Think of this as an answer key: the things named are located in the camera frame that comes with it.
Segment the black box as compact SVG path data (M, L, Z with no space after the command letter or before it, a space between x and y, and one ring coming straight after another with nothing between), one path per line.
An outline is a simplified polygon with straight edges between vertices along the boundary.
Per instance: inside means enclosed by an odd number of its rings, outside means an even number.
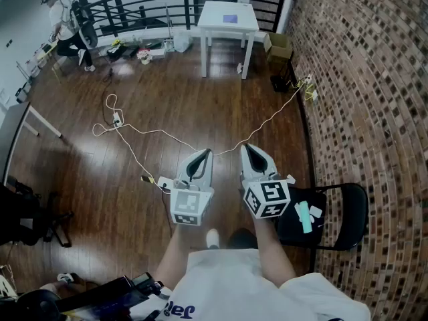
M125 45L117 45L115 47L112 47L106 51L106 55L108 56L110 61L116 61L119 58L122 57L124 52L128 49Z

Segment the person's dark trousers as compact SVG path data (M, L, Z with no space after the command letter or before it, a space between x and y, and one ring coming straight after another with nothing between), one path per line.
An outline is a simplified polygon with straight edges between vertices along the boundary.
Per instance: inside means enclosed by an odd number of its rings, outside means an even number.
M227 241L227 249L257 249L257 238L248 229L241 228L232 233Z

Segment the grey metal stand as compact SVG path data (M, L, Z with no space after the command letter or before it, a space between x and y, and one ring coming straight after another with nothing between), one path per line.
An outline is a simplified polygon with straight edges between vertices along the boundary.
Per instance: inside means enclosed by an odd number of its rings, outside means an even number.
M175 47L174 47L174 40L172 35L173 25L172 25L169 9L167 5L165 5L165 12L166 12L167 27L168 27L168 33L169 33L169 36L165 39L165 49L167 52L174 52Z

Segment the black router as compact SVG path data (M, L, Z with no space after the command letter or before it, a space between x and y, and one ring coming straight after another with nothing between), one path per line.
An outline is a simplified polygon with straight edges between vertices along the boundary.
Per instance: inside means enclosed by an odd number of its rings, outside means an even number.
M275 92L287 93L292 86L292 80L276 75L270 77L270 82Z

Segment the black metal railing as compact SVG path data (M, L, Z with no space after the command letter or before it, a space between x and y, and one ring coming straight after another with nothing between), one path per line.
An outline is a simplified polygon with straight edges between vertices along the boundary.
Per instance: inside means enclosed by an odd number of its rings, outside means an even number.
M249 3L261 31L277 31L286 0L237 0ZM168 6L173 27L196 28L203 5L193 0L75 0L78 25L90 23L98 37L124 35L126 32L166 29L165 5Z

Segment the person's white shoe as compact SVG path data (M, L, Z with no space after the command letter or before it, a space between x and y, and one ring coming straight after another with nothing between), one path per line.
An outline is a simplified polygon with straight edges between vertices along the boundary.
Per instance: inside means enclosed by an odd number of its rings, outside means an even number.
M210 229L206 235L208 249L220 249L219 233L216 229Z

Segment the brown cardboard box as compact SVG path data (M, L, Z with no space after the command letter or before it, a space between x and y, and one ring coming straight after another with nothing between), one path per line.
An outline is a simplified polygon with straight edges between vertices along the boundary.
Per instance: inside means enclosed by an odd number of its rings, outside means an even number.
M294 52L290 38L280 33L267 32L263 39L263 48L268 62L288 61Z

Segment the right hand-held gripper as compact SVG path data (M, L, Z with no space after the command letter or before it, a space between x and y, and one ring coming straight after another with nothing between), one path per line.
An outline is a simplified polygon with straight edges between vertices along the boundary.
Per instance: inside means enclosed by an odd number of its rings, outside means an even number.
M242 199L256 219L281 216L290 203L287 180L276 173L273 158L261 148L243 144L240 148ZM256 173L265 176L256 177Z

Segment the person's left forearm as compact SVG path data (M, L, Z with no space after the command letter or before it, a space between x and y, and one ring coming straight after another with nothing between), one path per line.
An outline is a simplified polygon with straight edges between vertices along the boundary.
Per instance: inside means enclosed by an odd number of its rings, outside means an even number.
M175 228L167 249L161 259L153 278L173 291L186 273L190 252L187 229L183 225Z

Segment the white adapter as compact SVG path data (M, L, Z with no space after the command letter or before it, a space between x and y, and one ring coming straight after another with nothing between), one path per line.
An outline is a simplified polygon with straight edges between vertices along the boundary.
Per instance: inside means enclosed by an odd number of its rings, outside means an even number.
M319 209L319 208L317 208L317 207L315 207L315 206L313 206L313 205L309 205L309 204L308 204L308 206L309 206L309 210L310 210L310 214L311 214L311 217L310 217L310 218L311 218L311 222L312 222L312 224L313 224L316 220L323 218L323 216L322 216L322 210L321 210L321 209ZM298 214L299 222L301 222L301 221L300 221L299 203L296 203L296 204L294 205L294 208L295 208L295 210L296 210L296 213Z

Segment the teal tube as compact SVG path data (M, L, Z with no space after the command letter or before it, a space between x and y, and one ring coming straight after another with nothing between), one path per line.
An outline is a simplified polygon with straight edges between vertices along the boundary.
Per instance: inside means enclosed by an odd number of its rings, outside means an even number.
M311 222L311 214L307 201L302 201L299 203L300 210L300 221L302 223L302 229L304 234L308 234L312 232L312 222Z

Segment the grey desk with white legs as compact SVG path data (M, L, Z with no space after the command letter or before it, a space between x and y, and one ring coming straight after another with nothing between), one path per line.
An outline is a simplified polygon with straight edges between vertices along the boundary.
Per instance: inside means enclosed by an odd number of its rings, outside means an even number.
M11 159L15 146L23 127L26 127L32 134L39 136L39 132L26 122L28 114L34 115L43 125L51 130L58 138L62 137L61 132L56 129L47 119L45 119L31 104L24 102L11 106L0 126L0 183L7 185Z

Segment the black office chair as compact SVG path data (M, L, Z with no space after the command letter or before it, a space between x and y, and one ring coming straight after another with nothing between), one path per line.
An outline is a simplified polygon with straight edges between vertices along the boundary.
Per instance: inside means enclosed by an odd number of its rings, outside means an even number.
M72 246L62 224L74 213L54 212L57 192L51 192L47 203L42 205L41 195L15 177L9 176L7 185L11 188L0 185L0 246L18 242L34 246L40 239L49 243L53 237L64 248Z

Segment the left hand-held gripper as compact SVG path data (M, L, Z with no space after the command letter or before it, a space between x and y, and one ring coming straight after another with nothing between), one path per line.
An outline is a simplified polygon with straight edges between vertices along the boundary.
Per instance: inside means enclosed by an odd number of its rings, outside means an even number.
M191 154L179 165L171 190L170 212L174 223L202 224L215 192L211 187L212 175L213 153L208 148Z

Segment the person's white t-shirt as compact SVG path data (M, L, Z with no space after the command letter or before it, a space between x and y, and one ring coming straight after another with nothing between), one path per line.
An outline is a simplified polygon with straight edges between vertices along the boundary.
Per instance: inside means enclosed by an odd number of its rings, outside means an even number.
M256 249L208 249L189 254L187 271L168 300L151 296L130 309L155 321L370 321L354 301L319 273L276 287L261 274Z

